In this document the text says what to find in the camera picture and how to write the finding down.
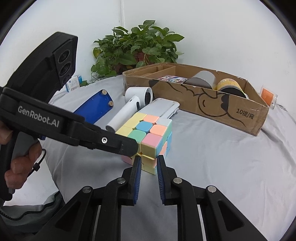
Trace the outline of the person left hand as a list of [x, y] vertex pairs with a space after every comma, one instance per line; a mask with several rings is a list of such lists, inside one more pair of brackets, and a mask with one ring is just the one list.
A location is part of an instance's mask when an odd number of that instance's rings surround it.
[[42, 153], [40, 142], [32, 145], [29, 153], [25, 156], [17, 157], [11, 161], [11, 167], [5, 172], [6, 185], [11, 189], [20, 189], [26, 182], [28, 174], [31, 172], [34, 163]]

